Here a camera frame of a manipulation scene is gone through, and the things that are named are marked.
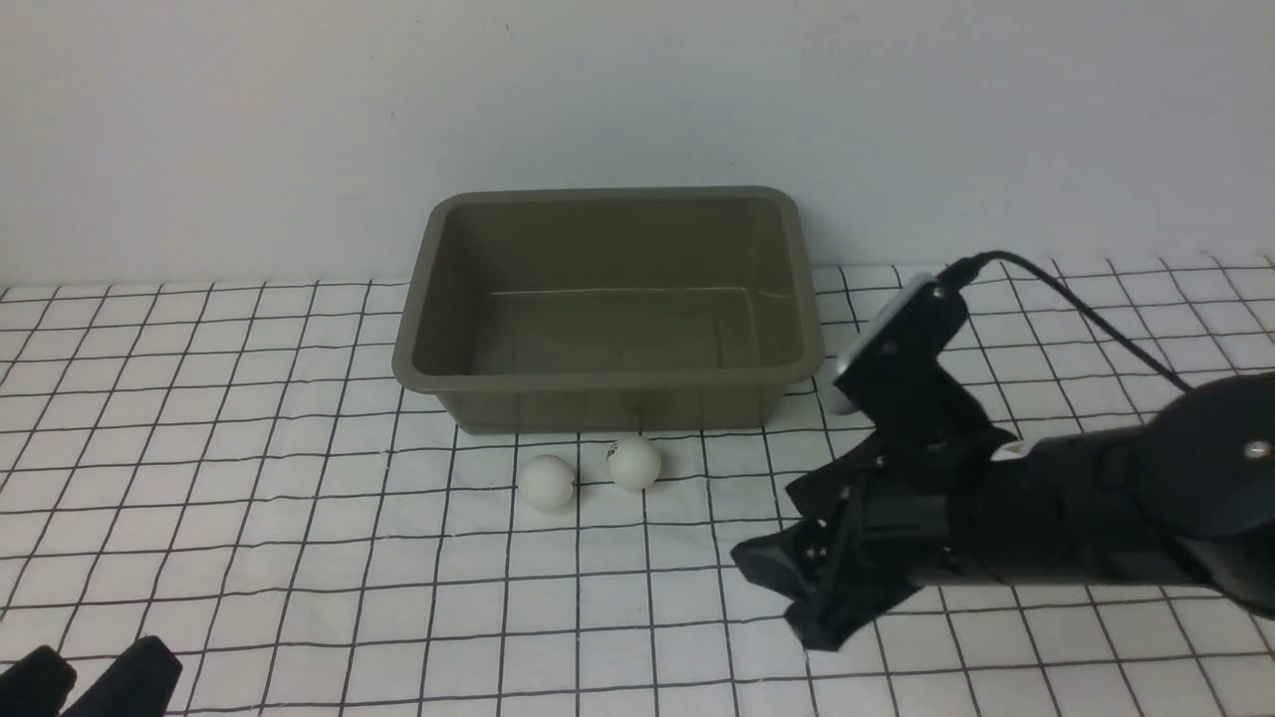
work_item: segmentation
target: white ball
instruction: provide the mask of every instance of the white ball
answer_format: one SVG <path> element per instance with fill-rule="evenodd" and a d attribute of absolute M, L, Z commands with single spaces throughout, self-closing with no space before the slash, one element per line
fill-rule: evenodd
<path fill-rule="evenodd" d="M 617 486 L 638 492 L 659 477 L 660 461 L 654 443 L 641 436 L 622 438 L 607 449 L 607 473 Z"/>
<path fill-rule="evenodd" d="M 557 455 L 537 455 L 518 471 L 518 495 L 538 510 L 557 510 L 571 501 L 575 471 Z"/>

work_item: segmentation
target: grid tablecloth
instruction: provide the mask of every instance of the grid tablecloth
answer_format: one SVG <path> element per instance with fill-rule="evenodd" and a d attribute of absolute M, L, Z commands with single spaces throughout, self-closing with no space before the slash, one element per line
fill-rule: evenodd
<path fill-rule="evenodd" d="M 1051 264 L 1192 383 L 1275 367 L 1265 256 Z M 914 270 L 815 270 L 830 352 Z M 1209 591 L 926 589 L 839 654 L 728 551 L 796 517 L 783 486 L 862 440 L 807 381 L 762 431 L 469 436 L 400 390 L 405 285 L 0 292 L 0 666 L 51 644 L 89 684 L 135 638 L 173 713 L 1206 716 L 1275 712 L 1275 624 Z M 1146 420 L 1174 393 L 1043 285 L 989 267 L 943 365 L 1020 435 Z M 541 453 L 581 473 L 544 515 Z"/>

